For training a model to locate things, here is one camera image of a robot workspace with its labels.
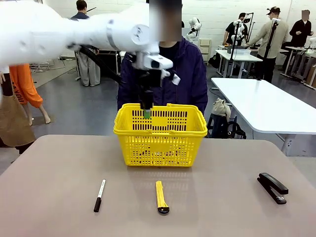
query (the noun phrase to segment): white marker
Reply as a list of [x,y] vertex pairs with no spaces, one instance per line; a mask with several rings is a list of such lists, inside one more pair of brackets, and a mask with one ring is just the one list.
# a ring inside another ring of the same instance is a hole
[[97,198],[97,201],[95,202],[95,206],[94,206],[94,210],[93,210],[94,212],[99,212],[100,205],[101,205],[101,197],[102,197],[105,181],[106,181],[105,179],[102,180],[102,184],[101,184],[101,187],[100,187],[98,198]]

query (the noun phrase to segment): purple jacket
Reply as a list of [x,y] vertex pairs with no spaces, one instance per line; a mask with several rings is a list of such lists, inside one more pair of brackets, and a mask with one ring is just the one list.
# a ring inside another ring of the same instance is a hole
[[[153,88],[154,105],[195,105],[204,113],[208,100],[206,67],[199,48],[182,38],[173,70],[181,79],[179,85],[165,78],[162,88]],[[126,58],[122,62],[121,77],[125,83],[118,88],[118,109],[126,103],[139,103],[134,69]]]

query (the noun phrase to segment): yellow box cutter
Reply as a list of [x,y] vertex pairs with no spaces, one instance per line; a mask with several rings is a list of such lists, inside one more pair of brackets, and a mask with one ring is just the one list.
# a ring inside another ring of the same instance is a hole
[[164,201],[162,182],[156,181],[156,195],[157,195],[157,208],[160,214],[166,215],[169,213],[170,208]]

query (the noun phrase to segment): gray pants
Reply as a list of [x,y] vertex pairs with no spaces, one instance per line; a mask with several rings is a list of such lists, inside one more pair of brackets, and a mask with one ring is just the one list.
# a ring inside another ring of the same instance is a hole
[[84,86],[100,84],[100,67],[83,53],[78,53],[81,82]]

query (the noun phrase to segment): mannequin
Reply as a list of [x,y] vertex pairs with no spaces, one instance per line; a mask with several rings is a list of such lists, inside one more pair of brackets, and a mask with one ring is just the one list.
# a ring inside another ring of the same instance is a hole
[[31,76],[30,65],[23,64],[10,66],[10,77],[14,93],[25,110],[29,125],[32,126],[33,118],[28,103],[40,110],[46,124],[50,123],[48,113],[42,105],[43,99],[39,96],[35,89]]
[[0,143],[15,147],[22,154],[35,141],[20,103],[14,95],[9,67],[0,68],[3,97],[0,104]]

